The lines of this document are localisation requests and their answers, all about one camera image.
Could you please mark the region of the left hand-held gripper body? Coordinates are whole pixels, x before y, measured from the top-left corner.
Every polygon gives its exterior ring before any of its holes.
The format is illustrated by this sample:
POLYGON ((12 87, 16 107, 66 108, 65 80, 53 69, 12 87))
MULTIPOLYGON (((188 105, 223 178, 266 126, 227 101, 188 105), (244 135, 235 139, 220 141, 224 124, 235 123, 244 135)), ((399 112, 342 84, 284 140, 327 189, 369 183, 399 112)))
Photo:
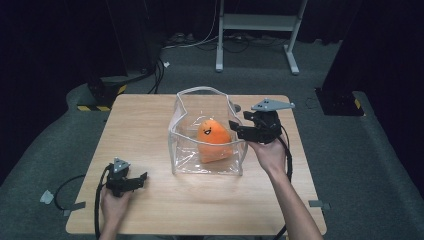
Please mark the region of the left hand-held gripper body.
POLYGON ((118 157, 114 158, 114 162, 109 170, 106 187, 112 191, 115 197, 121 197, 124 192, 129 191, 129 182, 127 174, 130 164, 118 157))

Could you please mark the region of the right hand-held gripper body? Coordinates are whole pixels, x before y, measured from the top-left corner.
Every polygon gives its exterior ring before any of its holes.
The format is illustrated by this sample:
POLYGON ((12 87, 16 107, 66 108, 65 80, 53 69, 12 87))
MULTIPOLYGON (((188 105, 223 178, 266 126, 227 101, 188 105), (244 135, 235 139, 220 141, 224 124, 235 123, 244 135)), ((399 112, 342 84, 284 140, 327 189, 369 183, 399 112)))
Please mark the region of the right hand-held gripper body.
POLYGON ((244 111, 245 120, 251 121, 256 131, 258 141, 256 143, 268 144, 282 134, 282 124, 277 113, 278 110, 293 109, 294 103, 282 102, 265 98, 251 107, 251 112, 244 111))

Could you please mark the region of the orange plush toy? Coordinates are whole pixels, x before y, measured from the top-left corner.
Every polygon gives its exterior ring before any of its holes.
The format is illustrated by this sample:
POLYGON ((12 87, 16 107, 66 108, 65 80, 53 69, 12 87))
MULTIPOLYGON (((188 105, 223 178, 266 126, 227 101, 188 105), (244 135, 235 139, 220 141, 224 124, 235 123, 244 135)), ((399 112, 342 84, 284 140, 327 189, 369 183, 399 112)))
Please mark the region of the orange plush toy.
POLYGON ((223 160, 233 154, 233 148, 229 146, 231 136, 228 130, 214 119, 207 119, 199 125, 197 140, 202 163, 223 160))

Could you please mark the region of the clear plastic bag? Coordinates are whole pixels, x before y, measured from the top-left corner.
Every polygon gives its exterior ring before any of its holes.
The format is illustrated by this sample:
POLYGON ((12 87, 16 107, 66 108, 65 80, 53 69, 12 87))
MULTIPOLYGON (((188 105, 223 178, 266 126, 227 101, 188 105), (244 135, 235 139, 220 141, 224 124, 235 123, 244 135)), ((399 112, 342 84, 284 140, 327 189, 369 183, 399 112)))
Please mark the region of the clear plastic bag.
POLYGON ((176 94, 168 127, 172 172, 241 175, 247 144, 230 129, 242 123, 230 96, 208 86, 176 94))

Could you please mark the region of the person's left hand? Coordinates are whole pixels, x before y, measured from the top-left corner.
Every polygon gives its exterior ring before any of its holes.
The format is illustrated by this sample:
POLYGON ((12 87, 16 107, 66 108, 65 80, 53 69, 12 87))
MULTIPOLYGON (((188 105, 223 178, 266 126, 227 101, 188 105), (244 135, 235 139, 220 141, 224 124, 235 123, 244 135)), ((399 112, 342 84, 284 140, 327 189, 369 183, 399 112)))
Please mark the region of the person's left hand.
POLYGON ((104 218, 103 235, 117 232, 127 212, 131 196, 131 192, 116 197, 108 188, 101 190, 101 209, 104 218))

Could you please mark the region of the person's right hand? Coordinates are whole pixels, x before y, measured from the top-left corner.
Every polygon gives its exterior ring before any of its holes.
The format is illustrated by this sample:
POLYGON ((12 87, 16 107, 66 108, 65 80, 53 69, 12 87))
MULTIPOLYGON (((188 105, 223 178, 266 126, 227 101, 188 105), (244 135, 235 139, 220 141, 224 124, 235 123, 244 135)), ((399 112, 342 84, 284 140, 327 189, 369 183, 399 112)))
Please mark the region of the person's right hand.
POLYGON ((286 153, 283 143, 278 139, 268 144, 248 141, 253 149, 262 169, 268 176, 277 176, 285 173, 286 153))

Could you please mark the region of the grey tape strip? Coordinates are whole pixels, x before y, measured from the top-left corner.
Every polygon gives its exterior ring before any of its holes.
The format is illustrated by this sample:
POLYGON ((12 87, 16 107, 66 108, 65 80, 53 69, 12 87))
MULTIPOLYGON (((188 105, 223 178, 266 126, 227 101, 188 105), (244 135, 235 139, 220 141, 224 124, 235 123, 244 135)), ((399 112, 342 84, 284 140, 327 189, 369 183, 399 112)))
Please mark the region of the grey tape strip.
POLYGON ((330 210, 331 205, 329 203, 323 202, 321 200, 308 200, 310 207, 321 208, 322 210, 330 210))
POLYGON ((85 207, 86 207, 86 202, 85 201, 84 202, 79 202, 79 203, 73 204, 71 207, 65 208, 63 210, 63 216, 65 216, 65 217, 70 216, 73 211, 76 211, 76 210, 79 210, 79 209, 83 209, 85 207))

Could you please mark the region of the black stand base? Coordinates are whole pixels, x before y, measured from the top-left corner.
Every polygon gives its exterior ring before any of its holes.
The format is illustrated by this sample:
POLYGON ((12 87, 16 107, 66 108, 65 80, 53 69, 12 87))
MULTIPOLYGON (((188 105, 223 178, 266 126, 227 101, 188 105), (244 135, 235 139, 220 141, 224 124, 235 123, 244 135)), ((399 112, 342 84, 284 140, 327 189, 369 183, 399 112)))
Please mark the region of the black stand base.
POLYGON ((315 89, 322 111, 328 116, 363 116, 359 100, 352 94, 340 94, 334 91, 315 89))

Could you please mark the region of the grey tape scrap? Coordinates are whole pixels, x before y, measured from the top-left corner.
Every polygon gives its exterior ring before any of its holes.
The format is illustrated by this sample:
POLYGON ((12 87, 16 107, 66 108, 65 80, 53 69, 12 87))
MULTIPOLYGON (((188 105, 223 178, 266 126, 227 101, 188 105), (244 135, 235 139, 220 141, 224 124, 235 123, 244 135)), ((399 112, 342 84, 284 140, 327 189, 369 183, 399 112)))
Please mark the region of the grey tape scrap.
POLYGON ((49 205, 53 200, 54 195, 49 190, 46 190, 40 197, 40 202, 46 205, 49 205))

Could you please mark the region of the black stand with striped base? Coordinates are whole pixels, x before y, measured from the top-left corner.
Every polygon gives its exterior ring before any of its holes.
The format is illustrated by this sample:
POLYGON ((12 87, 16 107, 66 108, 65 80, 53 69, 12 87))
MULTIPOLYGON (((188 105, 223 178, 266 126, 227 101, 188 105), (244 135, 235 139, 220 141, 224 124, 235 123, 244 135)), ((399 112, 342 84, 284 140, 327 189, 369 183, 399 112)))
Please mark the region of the black stand with striped base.
POLYGON ((76 104, 79 111, 110 111, 116 98, 127 87, 123 76, 90 77, 76 104))

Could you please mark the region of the white metal stand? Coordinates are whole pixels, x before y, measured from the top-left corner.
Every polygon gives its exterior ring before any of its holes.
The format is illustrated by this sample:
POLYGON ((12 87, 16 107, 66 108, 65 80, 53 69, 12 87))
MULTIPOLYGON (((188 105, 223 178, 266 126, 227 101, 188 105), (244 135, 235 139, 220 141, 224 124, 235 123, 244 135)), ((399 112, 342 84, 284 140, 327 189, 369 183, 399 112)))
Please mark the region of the white metal stand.
POLYGON ((225 0, 220 0, 218 42, 216 47, 215 70, 222 72, 224 69, 223 38, 225 30, 252 30, 252 31, 277 31, 290 32, 287 45, 283 46, 284 54, 293 75, 300 73, 299 67, 293 55, 293 48, 303 20, 303 15, 308 0, 301 0, 296 15, 253 15, 253 14, 229 14, 225 12, 225 0))

